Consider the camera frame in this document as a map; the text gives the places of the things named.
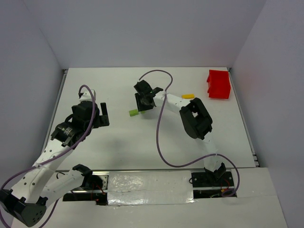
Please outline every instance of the green block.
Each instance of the green block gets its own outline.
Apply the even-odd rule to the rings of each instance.
[[[138,113],[137,109],[134,109],[134,110],[130,110],[129,114],[130,114],[130,116],[135,116],[135,115],[138,115],[139,113]]]

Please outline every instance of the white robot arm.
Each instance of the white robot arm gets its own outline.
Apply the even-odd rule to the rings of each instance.
[[[137,91],[135,99],[138,111],[161,107],[166,94],[167,98],[164,108],[181,116],[186,133],[193,139],[201,139],[204,142],[207,154],[217,153],[218,150],[211,135],[212,119],[199,98],[194,98],[193,100],[183,99],[168,94],[159,87],[152,89],[144,80],[139,81],[134,88]],[[226,171],[225,165],[220,162],[217,156],[205,158],[204,163],[207,171],[216,172],[220,167],[223,168],[221,169],[221,173]]]
[[[77,187],[86,188],[92,183],[99,186],[103,184],[98,176],[94,176],[88,167],[81,164],[73,167],[58,180],[48,183],[62,161],[73,150],[61,157],[58,156],[72,147],[84,135],[89,126],[93,111],[92,98],[89,94],[88,91],[79,94],[80,104],[72,107],[73,114],[57,125],[47,146],[34,163],[37,168],[27,172],[10,190],[0,190],[0,203],[4,209],[28,227],[37,224],[47,208],[70,190]],[[95,104],[94,120],[87,136],[93,128],[109,125],[105,103],[101,103],[101,109],[103,115],[99,115],[99,109]],[[56,157],[58,158],[41,165],[41,163]]]

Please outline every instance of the white wall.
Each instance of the white wall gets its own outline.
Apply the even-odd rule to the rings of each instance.
[[[24,0],[64,68],[230,67],[266,0]]]
[[[304,1],[268,0],[232,76],[289,228],[303,227]]]
[[[0,2],[0,31],[2,184],[40,154],[62,72],[22,1]],[[11,216],[1,211],[11,223]]]

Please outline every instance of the red box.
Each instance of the red box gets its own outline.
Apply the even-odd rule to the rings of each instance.
[[[228,71],[209,70],[207,82],[209,98],[229,98],[231,86]]]

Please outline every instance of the cable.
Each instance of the cable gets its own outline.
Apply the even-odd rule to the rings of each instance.
[[[96,186],[100,189],[100,191],[103,193],[103,195],[105,195],[105,192],[102,190],[102,188],[98,184],[96,184]]]
[[[65,173],[63,173],[63,172],[58,172],[58,173],[56,174],[56,178],[57,178],[57,179],[59,179],[58,174],[63,174],[63,175],[65,175]]]
[[[226,188],[226,189],[224,189],[224,190],[226,191],[227,189],[229,189],[229,187],[230,187],[230,183],[229,183],[229,181],[228,181],[228,180],[226,180],[226,179],[224,179],[224,181],[226,181],[226,182],[227,182],[227,184],[228,184],[227,188]]]
[[[237,169],[237,167],[235,166],[235,164],[234,164],[229,158],[227,158],[225,155],[222,155],[222,154],[219,154],[219,153],[211,153],[211,154],[202,156],[202,157],[200,157],[200,158],[198,158],[198,159],[195,159],[194,161],[191,161],[191,162],[186,163],[186,164],[184,164],[184,165],[173,165],[173,164],[170,164],[169,162],[166,161],[166,159],[165,159],[164,156],[162,155],[162,152],[161,152],[161,149],[160,149],[160,145],[159,145],[159,130],[160,130],[160,123],[161,123],[161,119],[162,119],[162,118],[161,118],[161,117],[162,117],[162,113],[163,113],[163,110],[164,110],[164,108],[165,108],[165,104],[166,104],[166,100],[167,100],[167,90],[168,90],[168,88],[171,86],[171,84],[173,83],[173,77],[172,77],[172,75],[171,75],[169,72],[167,72],[167,71],[165,71],[165,70],[151,70],[151,71],[148,71],[147,73],[145,73],[143,76],[141,76],[141,77],[139,78],[139,80],[141,80],[141,79],[142,79],[144,76],[146,76],[147,74],[152,73],[152,72],[155,72],[155,71],[166,73],[166,74],[168,74],[168,75],[170,76],[170,78],[171,78],[170,83],[169,83],[168,86],[165,88],[165,98],[164,98],[163,103],[162,103],[162,106],[161,106],[161,111],[160,111],[160,115],[159,115],[159,117],[158,117],[157,126],[156,126],[156,147],[157,147],[157,151],[158,151],[158,154],[160,155],[161,159],[163,160],[164,163],[166,163],[167,165],[169,165],[169,166],[171,166],[171,167],[174,167],[174,168],[182,168],[182,167],[186,167],[186,166],[192,165],[192,164],[194,164],[194,163],[196,163],[196,162],[198,162],[198,161],[200,161],[200,160],[202,160],[202,159],[205,159],[205,158],[211,157],[211,156],[220,156],[220,157],[222,157],[222,158],[225,158],[225,159],[233,166],[233,168],[236,170],[236,172],[237,172],[237,181],[238,181],[238,182],[237,182],[237,186],[236,186],[235,189],[228,189],[227,191],[223,192],[223,193],[222,193],[222,197],[230,197],[230,196],[233,196],[233,195],[237,192],[237,190],[238,190],[238,188],[239,188],[240,176],[239,176],[239,172],[238,172],[238,169]],[[232,191],[232,193],[229,194],[229,195],[225,195],[225,196],[224,196],[224,193],[227,193],[228,191]]]
[[[82,88],[86,88],[86,89],[89,91],[89,93],[90,93],[90,95],[91,95],[91,98],[92,98],[92,103],[95,104],[94,95],[93,95],[91,89],[90,89],[87,85],[82,85],[82,86],[80,86],[80,88],[79,88],[79,90],[78,90],[78,94],[80,95]],[[93,108],[92,108],[92,115],[91,115],[91,119],[90,119],[89,125],[88,125],[88,127],[87,127],[85,133],[81,136],[81,138],[80,138],[74,145],[72,145],[71,147],[67,148],[66,151],[62,152],[60,155],[56,156],[55,158],[51,158],[51,159],[49,159],[49,160],[47,160],[47,161],[42,162],[41,165],[48,164],[48,163],[50,163],[50,162],[52,162],[52,161],[54,161],[54,160],[56,160],[56,159],[58,159],[58,158],[64,156],[65,154],[67,154],[67,153],[69,153],[71,150],[73,150],[75,147],[77,147],[78,144],[79,144],[80,142],[82,142],[82,141],[85,139],[85,137],[87,136],[87,134],[88,134],[89,131],[91,130],[91,127],[92,127],[92,124],[93,124],[93,120],[94,120],[94,116],[95,116],[95,105],[92,105],[92,106],[93,106]],[[3,185],[2,185],[1,188],[0,188],[0,190],[4,189],[5,186],[6,186],[12,179],[16,178],[17,176],[19,176],[19,175],[21,175],[21,174],[23,174],[23,173],[27,173],[27,172],[29,172],[29,171],[32,171],[32,170],[34,170],[34,169],[36,169],[36,168],[37,168],[36,166],[32,166],[32,167],[30,167],[30,168],[27,168],[27,169],[25,169],[25,170],[22,170],[22,171],[16,173],[15,175],[11,176],[10,178],[8,178],[8,179],[3,183]],[[11,228],[11,227],[5,222],[5,220],[4,220],[4,218],[3,218],[3,215],[2,215],[2,213],[1,213],[1,210],[0,210],[0,220],[1,220],[1,222],[3,223],[3,225],[4,225],[6,228]]]

